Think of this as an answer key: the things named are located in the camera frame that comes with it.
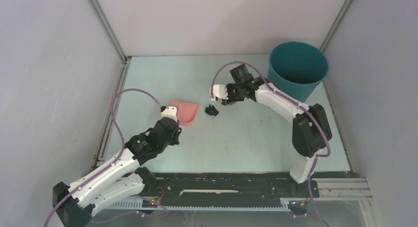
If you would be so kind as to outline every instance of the teal bucket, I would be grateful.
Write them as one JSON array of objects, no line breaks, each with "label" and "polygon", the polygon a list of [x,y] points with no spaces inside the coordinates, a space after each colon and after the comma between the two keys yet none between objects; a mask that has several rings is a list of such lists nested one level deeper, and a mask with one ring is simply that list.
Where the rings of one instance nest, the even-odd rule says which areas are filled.
[{"label": "teal bucket", "polygon": [[328,74],[321,51],[303,42],[286,42],[273,49],[267,79],[277,89],[305,102]]}]

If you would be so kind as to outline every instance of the gray wall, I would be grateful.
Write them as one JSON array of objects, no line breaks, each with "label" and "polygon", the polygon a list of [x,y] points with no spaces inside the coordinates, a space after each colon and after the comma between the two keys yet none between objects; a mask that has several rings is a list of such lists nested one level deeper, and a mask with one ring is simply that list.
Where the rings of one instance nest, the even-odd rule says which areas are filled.
[{"label": "gray wall", "polygon": [[53,186],[89,170],[121,62],[87,0],[0,12],[0,226],[38,227]]},{"label": "gray wall", "polygon": [[268,54],[319,47],[344,0],[99,0],[126,54]]},{"label": "gray wall", "polygon": [[352,161],[383,223],[416,226],[418,0],[355,0],[326,56]]}]

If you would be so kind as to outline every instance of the light blue table surface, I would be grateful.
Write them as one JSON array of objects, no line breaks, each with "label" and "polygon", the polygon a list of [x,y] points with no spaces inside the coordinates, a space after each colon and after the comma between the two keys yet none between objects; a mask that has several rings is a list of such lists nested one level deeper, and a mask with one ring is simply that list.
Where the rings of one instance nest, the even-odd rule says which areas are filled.
[{"label": "light blue table surface", "polygon": [[[212,102],[210,83],[216,71],[231,61],[246,61],[267,75],[268,55],[134,57],[124,88],[139,88],[154,95],[163,105],[170,99],[200,105],[195,122],[182,127],[178,146],[168,146],[144,166],[152,172],[278,172],[289,171],[296,151],[292,125],[272,109],[252,100],[223,106]],[[217,84],[233,82],[226,68]],[[347,157],[337,131],[324,88],[320,84],[308,104],[321,104],[333,133],[331,156],[320,158],[316,171],[348,171]],[[209,104],[219,110],[207,115]],[[125,140],[153,127],[160,119],[158,106],[146,95],[127,92],[120,100],[116,120]],[[121,148],[112,129],[106,160]]]}]

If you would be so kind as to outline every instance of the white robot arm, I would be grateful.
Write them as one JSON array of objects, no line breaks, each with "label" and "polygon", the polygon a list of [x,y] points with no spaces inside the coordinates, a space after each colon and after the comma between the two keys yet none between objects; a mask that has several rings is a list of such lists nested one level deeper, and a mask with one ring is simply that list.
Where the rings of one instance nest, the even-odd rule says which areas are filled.
[{"label": "white robot arm", "polygon": [[321,137],[318,128],[312,123],[311,119],[300,108],[309,111],[318,121],[328,140],[332,138],[325,110],[319,104],[309,106],[305,103],[297,102],[294,105],[283,97],[278,96],[274,91],[279,91],[272,83],[269,87],[260,78],[254,78],[245,65],[240,65],[230,70],[235,83],[227,85],[214,85],[212,100],[221,100],[223,105],[232,102],[243,101],[245,98],[252,99],[276,111],[293,125],[292,143],[297,151],[297,157],[293,167],[290,169],[290,176],[297,182],[303,183],[307,180],[309,171],[314,163],[316,155],[325,147],[325,142]]},{"label": "white robot arm", "polygon": [[[154,128],[149,128],[126,142],[118,160],[115,160],[116,154],[111,160],[70,185],[63,182],[56,184],[53,188],[54,206],[66,195],[78,190],[57,209],[64,226],[84,227],[104,208],[141,193],[146,183],[142,176],[149,179],[153,175],[147,168],[140,166],[162,153],[168,145],[178,145],[180,133],[177,107],[163,107],[161,119]],[[94,178],[89,183],[81,186],[92,177]]]}]

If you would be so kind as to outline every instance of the red dustpan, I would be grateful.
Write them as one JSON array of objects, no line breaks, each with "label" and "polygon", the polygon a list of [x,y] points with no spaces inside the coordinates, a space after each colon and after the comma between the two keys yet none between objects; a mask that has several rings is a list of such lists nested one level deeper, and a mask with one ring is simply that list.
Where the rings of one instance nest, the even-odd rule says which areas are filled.
[{"label": "red dustpan", "polygon": [[180,121],[181,126],[190,126],[193,124],[196,118],[197,110],[199,109],[198,104],[170,100],[169,105],[177,106],[177,119]]}]

